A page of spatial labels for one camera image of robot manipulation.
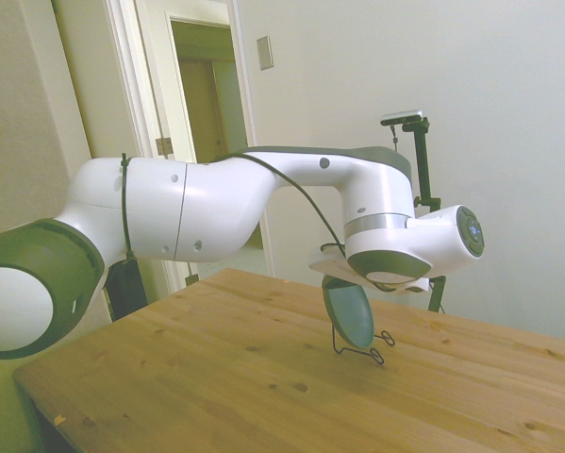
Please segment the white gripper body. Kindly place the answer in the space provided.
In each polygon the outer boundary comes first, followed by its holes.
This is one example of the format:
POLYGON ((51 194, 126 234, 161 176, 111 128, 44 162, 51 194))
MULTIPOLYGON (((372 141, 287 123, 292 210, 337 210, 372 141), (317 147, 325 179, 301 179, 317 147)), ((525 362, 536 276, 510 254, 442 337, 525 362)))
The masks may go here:
POLYGON ((429 279, 423 277, 408 283, 372 283, 361 277, 349 266, 346 258, 336 245, 326 245, 324 249, 313 248, 309 253, 308 266, 324 275, 391 295, 420 294, 426 293, 430 289, 429 279))

